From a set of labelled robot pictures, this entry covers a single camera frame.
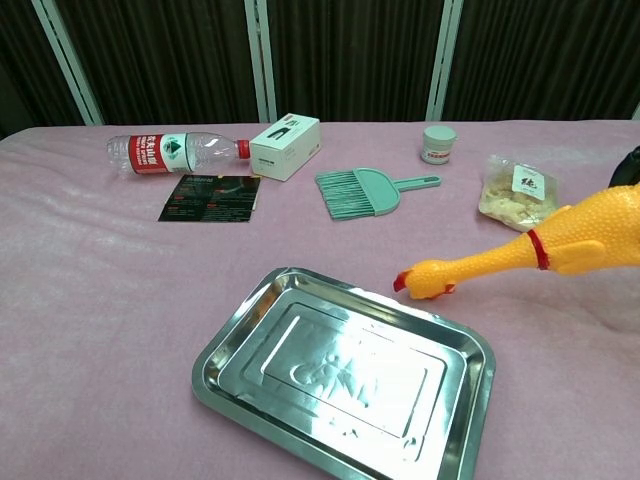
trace teal brush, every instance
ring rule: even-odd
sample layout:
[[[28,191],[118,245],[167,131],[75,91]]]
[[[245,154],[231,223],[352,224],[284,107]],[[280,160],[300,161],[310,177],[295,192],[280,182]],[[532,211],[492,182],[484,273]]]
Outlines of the teal brush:
[[[400,204],[400,192],[437,187],[440,177],[415,177],[393,181],[373,168],[316,175],[316,183],[334,220],[385,215]]]

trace pink blanket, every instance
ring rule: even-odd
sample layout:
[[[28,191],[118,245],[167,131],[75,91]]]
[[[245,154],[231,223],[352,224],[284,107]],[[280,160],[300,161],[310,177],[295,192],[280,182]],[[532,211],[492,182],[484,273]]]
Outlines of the pink blanket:
[[[197,355],[283,266],[487,339],[497,372],[476,478],[636,478],[640,269],[512,271],[434,302],[396,295],[392,282],[416,261],[517,235],[477,213],[490,154],[556,175],[563,203],[575,203],[607,186],[640,144],[640,122],[451,125],[451,162],[429,166],[423,123],[323,124],[320,153],[286,183],[264,179],[246,224],[158,222],[178,177],[119,179],[104,147],[134,132],[252,138],[264,125],[32,129],[0,142],[0,478],[326,478],[191,392]],[[443,183],[404,194],[385,217],[332,222],[314,175],[359,166]]]

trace dustpan handle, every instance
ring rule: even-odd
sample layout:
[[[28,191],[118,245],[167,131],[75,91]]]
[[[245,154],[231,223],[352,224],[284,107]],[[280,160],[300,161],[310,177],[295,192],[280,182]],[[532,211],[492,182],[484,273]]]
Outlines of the dustpan handle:
[[[437,187],[442,183],[442,179],[437,175],[429,177],[405,178],[404,180],[396,180],[393,184],[401,192],[407,190],[418,190],[420,188]]]

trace small jar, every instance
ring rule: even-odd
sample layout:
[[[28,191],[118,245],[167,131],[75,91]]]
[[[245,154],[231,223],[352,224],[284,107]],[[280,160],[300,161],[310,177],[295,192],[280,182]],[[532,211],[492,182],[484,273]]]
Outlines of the small jar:
[[[453,143],[458,138],[455,130],[444,125],[433,125],[424,129],[422,160],[433,165],[449,161]]]

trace black card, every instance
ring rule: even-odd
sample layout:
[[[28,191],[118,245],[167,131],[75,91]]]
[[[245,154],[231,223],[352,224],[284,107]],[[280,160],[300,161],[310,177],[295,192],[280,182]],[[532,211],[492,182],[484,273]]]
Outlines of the black card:
[[[184,175],[159,222],[248,222],[260,177]]]

